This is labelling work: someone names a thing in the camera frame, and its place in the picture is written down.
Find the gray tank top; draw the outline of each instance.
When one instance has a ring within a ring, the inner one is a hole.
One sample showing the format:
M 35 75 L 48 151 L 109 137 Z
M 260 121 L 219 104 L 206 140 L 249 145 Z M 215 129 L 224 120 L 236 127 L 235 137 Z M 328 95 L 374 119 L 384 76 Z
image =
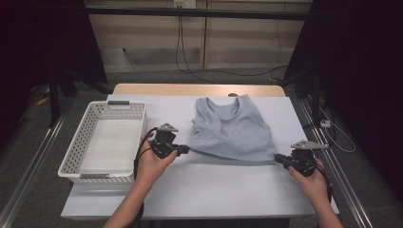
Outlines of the gray tank top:
M 270 162 L 277 153 L 269 125 L 248 95 L 232 104 L 217 105 L 209 98 L 196 101 L 192 120 L 196 134 L 187 144 L 193 151 L 214 157 Z

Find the white basket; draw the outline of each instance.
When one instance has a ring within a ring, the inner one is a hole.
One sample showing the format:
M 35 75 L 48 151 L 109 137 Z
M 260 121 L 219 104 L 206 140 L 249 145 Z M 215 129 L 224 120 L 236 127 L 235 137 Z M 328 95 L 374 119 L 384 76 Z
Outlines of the white basket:
M 90 103 L 59 176 L 80 183 L 132 182 L 133 161 L 145 128 L 145 104 Z

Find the cable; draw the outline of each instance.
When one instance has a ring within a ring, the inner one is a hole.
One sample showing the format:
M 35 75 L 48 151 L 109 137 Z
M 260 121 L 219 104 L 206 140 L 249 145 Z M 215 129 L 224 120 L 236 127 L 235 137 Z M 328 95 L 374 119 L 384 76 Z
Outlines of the cable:
M 178 54 L 179 54 L 179 46 L 180 46 L 180 43 L 182 43 L 182 56 L 183 56 L 184 63 L 185 63 L 185 65 L 186 65 L 186 69 L 187 69 L 187 70 L 183 70 L 183 69 L 181 69 L 181 68 L 179 67 Z M 185 56 L 185 53 L 184 53 L 183 25 L 182 25 L 182 18 L 181 18 L 181 17 L 179 17 L 178 43 L 177 43 L 176 54 L 175 54 L 175 62 L 176 62 L 177 68 L 178 68 L 178 70 L 179 70 L 180 72 L 182 72 L 182 73 L 190 73 L 190 74 L 192 74 L 193 77 L 195 77 L 195 78 L 197 78 L 197 79 L 199 79 L 199 80 L 205 81 L 205 82 L 207 82 L 207 83 L 211 83 L 211 84 L 214 84 L 214 82 L 209 81 L 209 80 L 206 80 L 206 79 L 203 79 L 203 78 L 200 78 L 200 77 L 198 77 L 198 76 L 196 75 L 196 73 L 199 73 L 199 72 L 218 72 L 218 73 L 226 73 L 226 74 L 236 75 L 236 76 L 240 76 L 240 77 L 255 77 L 255 76 L 261 76 L 261 75 L 264 75 L 264 74 L 267 74 L 267 73 L 271 73 L 271 72 L 273 72 L 273 71 L 275 71 L 275 70 L 277 70 L 277 69 L 281 69 L 281 70 L 282 70 L 284 67 L 288 67 L 288 66 L 276 66 L 276 67 L 273 67 L 273 68 L 271 68 L 271 69 L 269 69 L 269 70 L 263 71 L 263 72 L 261 72 L 261 73 L 256 73 L 256 74 L 240 74 L 240 73 L 233 73 L 233 72 L 224 71 L 224 70 L 219 70 L 219 69 L 191 70 L 191 69 L 189 68 L 189 65 L 188 65 L 188 63 L 187 63 L 187 59 L 186 59 L 186 56 Z
M 327 106 L 327 101 L 325 101 L 325 105 L 323 106 L 324 111 L 326 111 L 326 109 L 325 109 L 326 106 Z M 335 115 L 333 114 L 333 109 L 331 107 L 329 107 L 329 109 L 330 109 L 330 115 L 331 115 L 331 119 L 332 119 L 331 122 L 334 123 L 335 122 Z M 327 140 L 327 138 L 326 138 L 327 142 L 330 141 L 329 146 L 334 145 L 335 144 L 334 141 L 336 140 L 336 128 L 333 127 L 332 129 L 333 129 L 333 132 L 331 131 L 330 135 L 329 135 L 330 140 Z
M 353 142 L 353 140 L 343 131 L 340 129 L 340 127 L 338 127 L 335 123 L 333 123 L 330 118 L 326 115 L 326 113 L 323 111 L 322 107 L 319 106 L 319 110 L 320 112 L 322 112 L 322 114 L 326 117 L 326 119 L 330 122 L 330 124 L 332 124 L 338 131 L 340 131 L 353 145 L 353 149 L 352 150 L 347 150 L 344 149 L 343 147 L 341 147 L 339 144 L 337 144 L 336 140 L 333 140 L 333 138 L 330 136 L 329 132 L 326 130 L 325 128 L 325 133 L 330 137 L 331 141 L 342 151 L 347 152 L 347 153 L 353 153 L 355 152 L 355 143 Z
M 308 123 L 308 124 L 304 125 L 302 128 L 305 129 L 305 128 L 308 128 L 310 126 L 315 126 L 315 124 L 314 123 Z
M 323 176 L 323 178 L 326 181 L 326 187 L 327 187 L 327 195 L 328 195 L 328 200 L 329 202 L 332 202 L 332 195 L 333 195 L 333 185 L 330 182 L 325 169 L 318 164 L 317 162 L 312 162 L 311 160 L 307 159 L 305 156 L 298 156 L 301 159 L 306 160 L 308 163 L 310 163 L 311 165 L 313 165 L 315 167 L 315 169 Z
M 130 61 L 131 65 L 134 66 L 134 68 L 137 70 L 137 72 L 140 72 L 140 70 L 137 68 L 137 66 L 134 64 L 133 60 L 131 59 L 131 57 L 127 54 L 127 52 L 125 51 L 125 48 L 123 48 L 125 57 L 128 59 L 128 61 Z
M 178 51 L 179 51 L 179 42 L 180 42 L 180 41 L 182 42 L 182 55 L 183 55 L 184 63 L 185 63 L 185 65 L 186 65 L 186 68 L 187 68 L 188 71 L 182 70 L 182 69 L 179 67 L 179 64 L 178 64 Z M 209 81 L 209 80 L 206 80 L 206 79 L 203 79 L 203 78 L 200 78 L 200 77 L 196 76 L 196 74 L 194 74 L 194 73 L 192 72 L 192 70 L 190 70 L 189 65 L 187 64 L 186 55 L 184 54 L 183 25 L 182 25 L 182 17 L 181 17 L 181 16 L 179 17 L 179 25 L 178 25 L 178 44 L 177 44 L 177 49 L 176 49 L 176 54 L 175 54 L 175 60 L 176 60 L 176 65 L 177 65 L 177 67 L 178 67 L 178 70 L 180 70 L 182 73 L 190 73 L 190 74 L 192 74 L 192 76 L 195 77 L 196 79 L 205 81 L 205 82 L 210 83 L 210 84 L 214 84 L 214 82 L 212 82 L 212 81 Z
M 337 40 L 336 40 L 336 43 L 335 43 L 335 48 L 337 48 L 338 42 L 340 41 L 341 32 L 344 30 L 344 27 L 346 25 L 347 17 L 349 16 L 349 11 L 350 11 L 350 7 L 351 7 L 352 3 L 353 3 L 353 0 L 350 0 L 349 6 L 347 7 L 346 14 L 344 15 L 343 22 L 341 24 L 340 32 L 338 33 L 338 36 L 337 36 Z
M 137 148 L 136 158 L 135 158 L 135 160 L 134 160 L 134 165 L 133 165 L 133 176 L 134 176 L 134 180 L 137 179 L 137 171 L 138 171 L 138 168 L 139 168 L 139 160 L 140 160 L 140 157 L 142 156 L 142 154 L 143 154 L 145 151 L 147 151 L 147 150 L 150 149 L 150 148 L 147 148 L 145 151 L 143 151 L 143 153 L 140 152 L 140 150 L 142 149 L 142 147 L 143 147 L 145 141 L 148 140 L 148 136 L 149 136 L 153 131 L 155 131 L 155 130 L 157 130 L 157 129 L 158 129 L 157 127 L 153 127 L 151 130 L 149 130 L 149 131 L 144 135 L 142 141 L 140 142 L 139 148 Z
M 287 0 L 284 0 L 284 12 L 285 11 L 287 11 Z M 281 54 L 282 46 L 281 46 L 281 41 L 279 40 L 278 24 L 279 24 L 279 20 L 278 20 L 277 25 L 276 25 L 277 37 L 278 37 L 278 46 L 279 46 L 278 56 L 277 56 L 277 63 L 278 63 L 278 66 L 281 66 L 281 64 L 279 63 L 279 55 Z

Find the wrist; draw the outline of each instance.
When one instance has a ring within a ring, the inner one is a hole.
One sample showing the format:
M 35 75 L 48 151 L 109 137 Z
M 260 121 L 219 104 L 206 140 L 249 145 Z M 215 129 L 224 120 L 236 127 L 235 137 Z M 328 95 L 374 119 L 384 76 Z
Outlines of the wrist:
M 317 213 L 327 210 L 333 211 L 332 205 L 330 204 L 328 199 L 313 199 L 311 200 L 311 204 Z
M 136 188 L 138 191 L 148 193 L 153 185 L 154 185 L 153 181 L 136 179 L 135 182 L 133 183 L 132 188 Z
M 314 207 L 330 203 L 327 194 L 324 193 L 315 193 L 314 195 L 310 194 L 307 195 L 307 198 Z

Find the metal frame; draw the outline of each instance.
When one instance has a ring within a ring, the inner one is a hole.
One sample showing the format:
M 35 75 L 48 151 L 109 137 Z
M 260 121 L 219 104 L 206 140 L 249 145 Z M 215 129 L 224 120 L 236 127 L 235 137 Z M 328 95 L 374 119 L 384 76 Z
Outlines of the metal frame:
M 169 9 L 169 8 L 120 8 L 87 6 L 58 7 L 41 6 L 36 10 L 56 10 L 67 13 L 109 14 L 109 15 L 142 15 L 142 16 L 182 16 L 182 17 L 216 17 L 216 18 L 244 18 L 244 19 L 271 19 L 307 21 L 332 16 L 332 13 L 312 15 L 300 12 L 272 12 L 272 11 L 240 11 L 218 9 Z
M 71 109 L 72 104 L 74 103 L 73 98 L 67 99 L 66 107 L 62 112 L 62 115 L 57 120 L 55 125 L 48 130 L 47 135 L 39 146 L 35 156 L 32 159 L 26 173 L 19 181 L 17 187 L 12 193 L 11 197 L 8 199 L 6 205 L 0 213 L 0 228 L 9 228 L 11 227 L 14 219 L 20 210 L 26 195 L 29 192 L 29 189 L 36 177 L 36 174 L 39 172 L 42 163 L 47 156 L 50 147 L 53 144 L 53 141 L 56 139 L 64 121 L 68 111 Z
M 312 118 L 312 109 L 308 104 L 308 102 L 307 101 L 299 102 L 299 105 L 308 123 L 312 123 L 314 119 Z M 319 143 L 322 144 L 329 143 L 322 129 L 313 127 L 312 131 L 315 135 L 316 140 Z M 360 228 L 374 228 L 363 204 L 361 203 L 361 200 L 359 200 L 357 194 L 355 193 L 355 190 L 353 189 L 352 185 L 350 184 L 349 180 L 344 174 L 343 169 L 341 168 L 340 163 L 338 162 L 332 148 L 329 147 L 328 149 L 322 149 L 322 152 L 326 158 L 326 161 L 328 162 L 330 169 L 335 175 L 337 184 L 340 187 L 344 199 L 347 201 L 358 226 Z

